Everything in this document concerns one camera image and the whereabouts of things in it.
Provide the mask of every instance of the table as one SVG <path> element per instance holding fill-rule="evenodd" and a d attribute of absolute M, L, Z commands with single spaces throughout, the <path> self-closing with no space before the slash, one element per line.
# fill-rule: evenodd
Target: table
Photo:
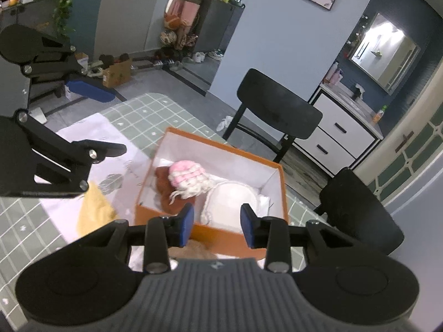
<path fill-rule="evenodd" d="M 150 158 L 169 126 L 226 143 L 218 134 L 165 95 L 149 93 L 101 112 Z M 292 226 L 321 219 L 290 191 L 286 193 Z M 0 198 L 0 307 L 13 327 L 26 319 L 15 299 L 15 284 L 29 264 L 66 245 L 38 199 Z M 292 248 L 293 266 L 304 267 L 301 248 Z"/>

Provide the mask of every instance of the drawer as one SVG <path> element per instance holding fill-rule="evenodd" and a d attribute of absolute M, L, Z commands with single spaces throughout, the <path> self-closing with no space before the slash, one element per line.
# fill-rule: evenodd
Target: drawer
<path fill-rule="evenodd" d="M 334 175 L 355 161 L 354 157 L 318 127 L 310 138 L 296 139 L 295 144 L 302 147 Z"/>
<path fill-rule="evenodd" d="M 326 95 L 321 94 L 314 106 L 323 113 L 321 129 L 355 158 L 375 141 L 374 136 Z"/>

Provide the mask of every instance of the white paper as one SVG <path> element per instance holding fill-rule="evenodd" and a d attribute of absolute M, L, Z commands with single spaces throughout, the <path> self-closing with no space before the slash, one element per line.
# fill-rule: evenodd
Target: white paper
<path fill-rule="evenodd" d="M 69 142 L 97 140 L 126 145 L 128 151 L 123 156 L 107 157 L 100 164 L 92 165 L 88 182 L 100 186 L 118 216 L 133 224 L 135 204 L 148 172 L 149 158 L 98 113 L 60 130 L 58 135 Z M 76 227 L 83 195 L 74 199 L 41 199 L 41 202 L 68 243 L 80 237 Z"/>

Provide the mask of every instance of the black cabinet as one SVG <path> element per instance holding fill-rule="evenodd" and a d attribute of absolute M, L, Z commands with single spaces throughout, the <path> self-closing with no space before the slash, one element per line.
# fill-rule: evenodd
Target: black cabinet
<path fill-rule="evenodd" d="M 203 0 L 195 34 L 194 52 L 226 50 L 240 20 L 243 8 L 219 0 Z"/>
<path fill-rule="evenodd" d="M 0 31 L 9 25 L 20 24 L 56 37 L 53 16 L 57 5 L 58 0 L 36 0 L 7 7 L 0 13 Z"/>

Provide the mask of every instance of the blue wall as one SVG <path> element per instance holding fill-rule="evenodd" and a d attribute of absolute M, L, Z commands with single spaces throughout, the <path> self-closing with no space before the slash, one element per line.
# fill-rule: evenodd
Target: blue wall
<path fill-rule="evenodd" d="M 74 0 L 68 26 L 75 31 L 69 33 L 71 43 L 78 52 L 94 54 L 95 30 L 101 0 Z"/>
<path fill-rule="evenodd" d="M 346 59 L 342 53 L 337 57 L 340 68 L 344 71 L 342 83 L 351 88 L 356 83 L 362 85 L 366 92 L 363 100 L 378 111 L 383 105 L 389 105 L 397 95 L 405 93 L 407 80 L 418 66 L 429 41 L 442 23 L 441 17 L 424 0 L 371 0 L 365 14 L 371 19 L 377 13 L 382 14 L 396 27 L 403 30 L 420 48 L 421 51 L 407 75 L 394 91 L 388 95 L 383 88 L 374 82 L 363 70 Z"/>

